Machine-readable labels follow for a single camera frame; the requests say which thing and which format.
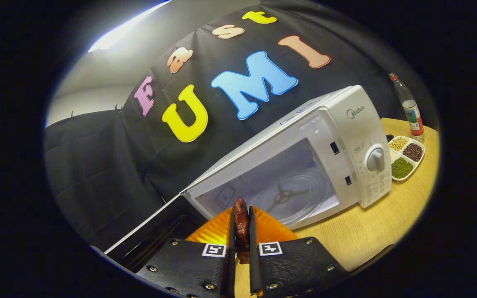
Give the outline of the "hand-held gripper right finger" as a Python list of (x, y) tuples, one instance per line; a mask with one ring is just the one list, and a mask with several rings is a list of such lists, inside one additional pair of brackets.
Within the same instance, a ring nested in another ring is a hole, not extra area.
[(350, 276), (314, 236), (300, 238), (255, 206), (249, 212), (253, 296), (314, 298)]

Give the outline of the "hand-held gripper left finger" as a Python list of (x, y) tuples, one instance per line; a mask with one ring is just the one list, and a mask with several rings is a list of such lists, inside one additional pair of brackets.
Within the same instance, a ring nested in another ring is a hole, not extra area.
[(234, 229), (234, 208), (227, 208), (186, 239), (167, 239), (137, 274), (179, 296), (233, 298)]

